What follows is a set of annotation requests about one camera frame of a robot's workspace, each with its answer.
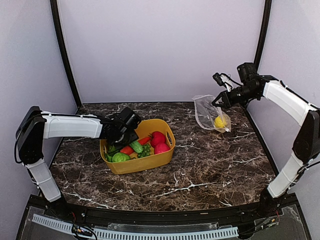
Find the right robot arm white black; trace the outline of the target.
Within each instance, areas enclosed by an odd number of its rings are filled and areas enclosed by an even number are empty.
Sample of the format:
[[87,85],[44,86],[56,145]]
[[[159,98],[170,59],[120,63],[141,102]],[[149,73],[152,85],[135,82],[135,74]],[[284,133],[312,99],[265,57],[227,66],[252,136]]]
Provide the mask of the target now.
[[315,166],[314,159],[320,154],[320,109],[308,102],[283,81],[272,75],[259,74],[255,65],[245,62],[237,67],[240,82],[233,87],[234,80],[225,73],[216,72],[212,78],[225,90],[212,101],[214,107],[231,108],[236,104],[247,105],[253,100],[266,100],[277,105],[299,126],[292,145],[291,155],[255,205],[255,213],[266,217],[275,208],[273,200],[281,197],[295,185],[302,175]]

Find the clear zip top bag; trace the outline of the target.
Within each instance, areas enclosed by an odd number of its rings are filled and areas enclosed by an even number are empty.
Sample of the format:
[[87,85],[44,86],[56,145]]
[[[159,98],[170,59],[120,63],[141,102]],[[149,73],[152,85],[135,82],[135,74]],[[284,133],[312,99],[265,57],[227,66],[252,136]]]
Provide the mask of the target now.
[[[232,126],[230,117],[223,112],[220,107],[212,106],[212,101],[214,99],[215,97],[210,94],[195,95],[192,98],[196,122],[205,130],[215,130],[220,133],[231,132]],[[227,126],[225,128],[215,127],[214,120],[218,116],[226,119]]]

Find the yellow lemon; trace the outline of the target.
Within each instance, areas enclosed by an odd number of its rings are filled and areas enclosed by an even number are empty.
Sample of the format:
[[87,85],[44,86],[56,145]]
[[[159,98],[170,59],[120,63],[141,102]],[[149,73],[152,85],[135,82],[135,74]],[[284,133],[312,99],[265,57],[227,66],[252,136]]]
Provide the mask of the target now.
[[217,116],[214,119],[214,126],[216,128],[225,128],[228,125],[227,120],[224,117]]

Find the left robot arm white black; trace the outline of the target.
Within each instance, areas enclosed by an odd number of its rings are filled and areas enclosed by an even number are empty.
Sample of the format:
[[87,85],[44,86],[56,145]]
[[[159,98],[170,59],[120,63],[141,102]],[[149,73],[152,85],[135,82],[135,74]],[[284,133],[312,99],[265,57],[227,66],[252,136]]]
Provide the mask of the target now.
[[14,160],[23,164],[51,210],[60,218],[67,218],[70,206],[62,198],[43,154],[43,141],[51,138],[91,138],[105,140],[117,150],[138,139],[136,129],[140,116],[129,107],[107,116],[60,114],[42,111],[32,106],[15,134]]

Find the green bumpy cucumber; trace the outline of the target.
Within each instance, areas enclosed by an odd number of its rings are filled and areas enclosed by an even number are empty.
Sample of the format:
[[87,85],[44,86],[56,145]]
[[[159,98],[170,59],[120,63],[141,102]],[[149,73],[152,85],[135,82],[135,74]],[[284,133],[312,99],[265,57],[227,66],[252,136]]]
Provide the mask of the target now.
[[137,141],[133,141],[129,144],[129,146],[138,154],[142,153],[144,151],[144,148],[142,145]]

